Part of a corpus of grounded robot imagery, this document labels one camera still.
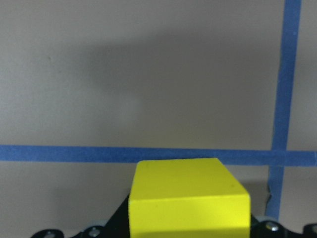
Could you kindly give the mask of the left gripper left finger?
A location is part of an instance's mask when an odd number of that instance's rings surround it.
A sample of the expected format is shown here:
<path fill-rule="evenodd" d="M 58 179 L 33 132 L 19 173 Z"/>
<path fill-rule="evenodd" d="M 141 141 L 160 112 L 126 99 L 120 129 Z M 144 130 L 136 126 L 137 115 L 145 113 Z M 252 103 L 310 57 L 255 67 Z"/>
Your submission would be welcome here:
<path fill-rule="evenodd" d="M 128 219 L 128 198 L 127 196 L 115 213 L 104 225 L 89 226 L 73 238 L 129 238 Z M 44 229 L 34 233 L 31 238 L 65 238 L 65 234 L 58 229 Z"/>

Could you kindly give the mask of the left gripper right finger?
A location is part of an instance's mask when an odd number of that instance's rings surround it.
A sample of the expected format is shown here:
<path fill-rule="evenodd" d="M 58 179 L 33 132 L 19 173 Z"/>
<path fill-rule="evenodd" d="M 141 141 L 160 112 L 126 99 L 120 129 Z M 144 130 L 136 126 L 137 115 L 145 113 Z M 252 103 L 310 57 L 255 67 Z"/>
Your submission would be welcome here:
<path fill-rule="evenodd" d="M 251 215 L 251 238 L 317 238 L 317 224 L 303 226 L 300 233 L 281 225 L 277 220 L 267 216 Z"/>

